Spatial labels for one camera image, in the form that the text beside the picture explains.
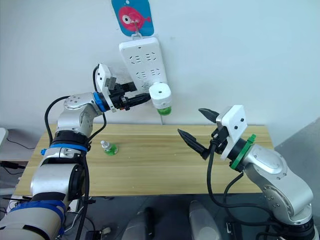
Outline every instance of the electrical outlet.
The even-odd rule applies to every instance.
[[[119,50],[139,92],[148,93],[156,82],[167,83],[160,44],[155,37],[122,42]]]

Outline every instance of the plastic bottle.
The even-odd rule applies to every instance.
[[[118,152],[118,148],[115,144],[111,144],[107,141],[101,141],[101,146],[104,149],[104,152],[109,156],[113,156]]]

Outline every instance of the robotic arm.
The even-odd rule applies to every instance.
[[[125,97],[126,92],[137,90],[133,82],[116,83],[103,64],[96,70],[101,92],[65,99],[54,139],[48,149],[41,151],[43,158],[31,181],[32,199],[19,204],[0,221],[0,239],[54,240],[62,235],[66,209],[85,193],[84,183],[89,179],[85,157],[90,150],[94,118],[108,110],[129,110],[150,100],[147,93]]]
[[[189,133],[178,129],[186,144],[207,159],[211,149],[229,158],[230,167],[245,172],[248,178],[263,192],[273,218],[281,227],[274,227],[283,240],[319,240],[319,233],[312,218],[310,187],[288,167],[285,159],[276,151],[254,144],[253,134],[247,141],[241,135],[247,127],[242,105],[235,105],[219,114],[200,108],[199,111],[217,124],[211,134],[209,148],[197,142]]]

